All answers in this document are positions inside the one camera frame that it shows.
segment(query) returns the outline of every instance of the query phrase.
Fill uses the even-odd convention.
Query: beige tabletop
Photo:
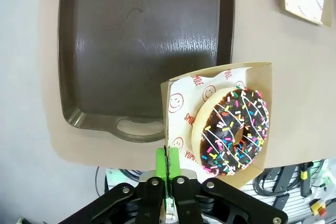
[[[153,169],[155,149],[163,140],[134,144],[65,121],[58,83],[58,4],[59,0],[41,0],[39,17],[42,96],[55,151],[76,163]],[[335,56],[335,28],[289,15],[280,8],[280,0],[236,0],[233,62],[274,63],[266,167],[336,156],[331,131],[336,115]]]

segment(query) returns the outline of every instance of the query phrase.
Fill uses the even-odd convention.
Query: silver screw
[[[159,184],[159,181],[157,179],[152,180],[152,185],[157,186]]]
[[[177,179],[177,183],[179,183],[179,184],[183,184],[183,183],[184,183],[184,178],[178,178],[178,179]]]
[[[214,188],[214,187],[215,187],[215,184],[212,183],[212,182],[208,182],[208,183],[206,183],[206,187],[207,187],[207,188]]]
[[[123,192],[124,194],[128,194],[128,193],[130,192],[130,189],[129,189],[127,186],[125,186],[125,187],[122,189],[122,192]]]
[[[281,224],[282,221],[281,221],[281,219],[280,219],[279,217],[275,217],[275,218],[273,219],[273,223],[274,223],[274,224]]]

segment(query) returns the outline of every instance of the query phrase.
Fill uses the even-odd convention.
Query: donut hole
[[[240,140],[243,138],[243,133],[244,133],[244,128],[241,128],[237,131],[235,135],[235,142],[233,143],[233,145],[239,144]]]

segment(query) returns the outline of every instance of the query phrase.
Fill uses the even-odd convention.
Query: white floor
[[[50,145],[37,71],[39,0],[0,0],[0,223],[57,223],[93,201],[96,167]],[[103,192],[104,169],[98,177]]]

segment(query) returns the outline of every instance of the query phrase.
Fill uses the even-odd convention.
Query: colorful sprinkle
[[[209,153],[209,155],[213,158],[213,159],[216,159],[216,157],[217,157],[217,154],[212,154],[212,153]]]

